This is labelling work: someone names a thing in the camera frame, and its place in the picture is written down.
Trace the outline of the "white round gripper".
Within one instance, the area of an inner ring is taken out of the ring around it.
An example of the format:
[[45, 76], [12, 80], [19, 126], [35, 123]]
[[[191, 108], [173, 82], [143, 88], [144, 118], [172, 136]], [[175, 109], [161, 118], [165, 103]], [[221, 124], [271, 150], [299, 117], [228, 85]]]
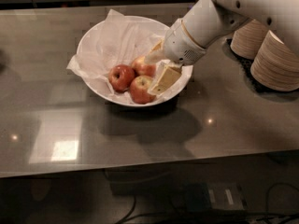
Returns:
[[183, 19], [177, 19], [166, 32], [164, 39], [161, 39], [145, 56], [144, 62], [147, 64], [157, 63], [165, 58], [173, 62], [161, 62], [158, 65], [148, 93], [151, 95], [164, 93], [180, 79], [182, 64], [195, 64], [205, 54], [206, 49], [193, 40]]

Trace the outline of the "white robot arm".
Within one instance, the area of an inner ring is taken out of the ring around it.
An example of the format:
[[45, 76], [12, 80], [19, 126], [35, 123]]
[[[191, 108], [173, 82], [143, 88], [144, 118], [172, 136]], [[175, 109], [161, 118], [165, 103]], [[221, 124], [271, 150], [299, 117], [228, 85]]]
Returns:
[[167, 91], [180, 79], [182, 66], [197, 63], [217, 39], [252, 20], [299, 55], [299, 0], [198, 0], [146, 55], [146, 63], [169, 61], [158, 69], [149, 93]]

